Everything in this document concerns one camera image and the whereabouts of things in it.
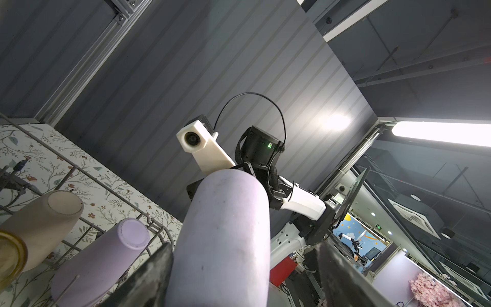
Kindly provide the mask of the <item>lilac cup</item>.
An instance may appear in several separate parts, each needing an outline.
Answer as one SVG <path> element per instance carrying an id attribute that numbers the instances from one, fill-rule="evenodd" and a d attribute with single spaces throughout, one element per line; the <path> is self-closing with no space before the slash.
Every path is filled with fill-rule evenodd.
<path id="1" fill-rule="evenodd" d="M 204 190 L 174 250 L 166 306 L 266 306 L 271 262 L 269 203 Z"/>
<path id="2" fill-rule="evenodd" d="M 136 261 L 150 241 L 146 226 L 127 218 L 66 261 L 52 279 L 58 306 L 94 306 Z"/>

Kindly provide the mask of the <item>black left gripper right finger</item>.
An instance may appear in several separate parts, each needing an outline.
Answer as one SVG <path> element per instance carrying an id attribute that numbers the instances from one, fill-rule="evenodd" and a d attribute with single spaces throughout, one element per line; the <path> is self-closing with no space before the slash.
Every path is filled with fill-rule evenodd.
<path id="1" fill-rule="evenodd" d="M 391 306 L 391 303 L 332 244 L 315 246 L 328 306 Z"/>

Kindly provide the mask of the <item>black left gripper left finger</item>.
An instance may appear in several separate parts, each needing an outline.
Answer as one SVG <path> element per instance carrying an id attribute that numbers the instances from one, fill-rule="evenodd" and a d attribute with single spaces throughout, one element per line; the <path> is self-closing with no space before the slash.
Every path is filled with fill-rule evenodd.
<path id="1" fill-rule="evenodd" d="M 164 306 L 172 266 L 172 245 L 165 243 L 101 305 L 108 307 Z"/>

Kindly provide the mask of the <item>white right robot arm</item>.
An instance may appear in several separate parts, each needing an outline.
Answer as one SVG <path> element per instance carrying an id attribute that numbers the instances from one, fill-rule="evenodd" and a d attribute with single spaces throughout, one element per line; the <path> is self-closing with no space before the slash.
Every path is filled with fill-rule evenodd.
<path id="1" fill-rule="evenodd" d="M 368 175 L 363 171 L 344 201 L 334 205 L 279 176 L 275 164 L 284 149 L 283 143 L 255 126 L 239 139 L 234 159 L 216 141 L 217 132 L 211 133 L 200 120 L 181 128 L 176 136 L 204 174 L 223 169 L 244 170 L 263 185 L 272 209 L 294 212 L 291 220 L 271 240 L 271 267 L 296 250 L 326 240 L 332 229 L 344 220 Z"/>

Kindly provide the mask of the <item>beige cup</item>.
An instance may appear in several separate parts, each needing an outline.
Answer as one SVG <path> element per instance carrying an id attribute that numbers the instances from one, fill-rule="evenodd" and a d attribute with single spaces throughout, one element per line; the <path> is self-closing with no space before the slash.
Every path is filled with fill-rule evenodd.
<path id="1" fill-rule="evenodd" d="M 1 224 L 1 230 L 24 241 L 24 272 L 39 266 L 72 231 L 83 213 L 82 200 L 68 191 L 52 191 L 24 206 Z"/>

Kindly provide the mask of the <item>yellow transparent cup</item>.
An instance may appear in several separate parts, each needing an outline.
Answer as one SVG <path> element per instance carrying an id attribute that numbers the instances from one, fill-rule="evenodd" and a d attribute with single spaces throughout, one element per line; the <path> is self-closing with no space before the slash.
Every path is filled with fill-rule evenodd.
<path id="1" fill-rule="evenodd" d="M 24 241 L 1 230 L 1 292 L 23 272 L 27 259 L 28 249 Z"/>

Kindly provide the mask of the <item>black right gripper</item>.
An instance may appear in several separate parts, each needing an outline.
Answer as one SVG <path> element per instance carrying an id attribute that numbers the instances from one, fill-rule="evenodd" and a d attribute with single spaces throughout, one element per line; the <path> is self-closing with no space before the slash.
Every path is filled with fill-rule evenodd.
<path id="1" fill-rule="evenodd" d="M 260 168 L 243 162 L 229 169 L 212 172 L 203 179 L 189 184 L 188 197 L 204 195 L 204 190 L 225 193 L 229 198 L 252 197 L 253 201 L 268 202 L 272 209 L 280 209 L 284 202 L 284 185 L 274 166 Z"/>

